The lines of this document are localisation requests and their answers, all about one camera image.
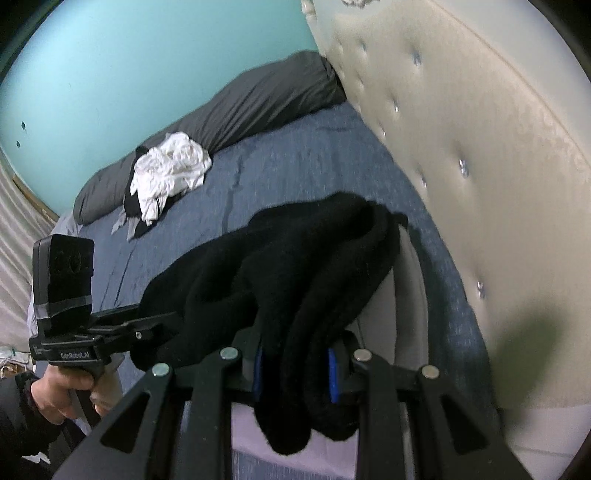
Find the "person's left forearm black sleeve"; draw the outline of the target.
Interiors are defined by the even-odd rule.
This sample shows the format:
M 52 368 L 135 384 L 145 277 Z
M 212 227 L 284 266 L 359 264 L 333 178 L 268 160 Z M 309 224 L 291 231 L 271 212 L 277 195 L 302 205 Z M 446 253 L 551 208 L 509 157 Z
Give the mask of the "person's left forearm black sleeve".
M 51 479 L 86 438 L 69 419 L 55 425 L 37 408 L 32 372 L 1 379 L 1 478 Z

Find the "person's left hand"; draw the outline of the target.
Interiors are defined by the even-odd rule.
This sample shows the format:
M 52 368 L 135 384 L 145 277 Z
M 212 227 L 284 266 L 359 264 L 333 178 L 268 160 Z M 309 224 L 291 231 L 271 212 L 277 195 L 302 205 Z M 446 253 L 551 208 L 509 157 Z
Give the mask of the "person's left hand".
M 94 379 L 83 370 L 48 365 L 43 376 L 30 387 L 37 410 L 51 424 L 60 425 L 65 419 L 77 419 L 72 393 L 90 394 L 90 404 L 99 416 L 109 413 L 122 398 L 117 370 L 123 361 L 115 354 L 102 375 Z

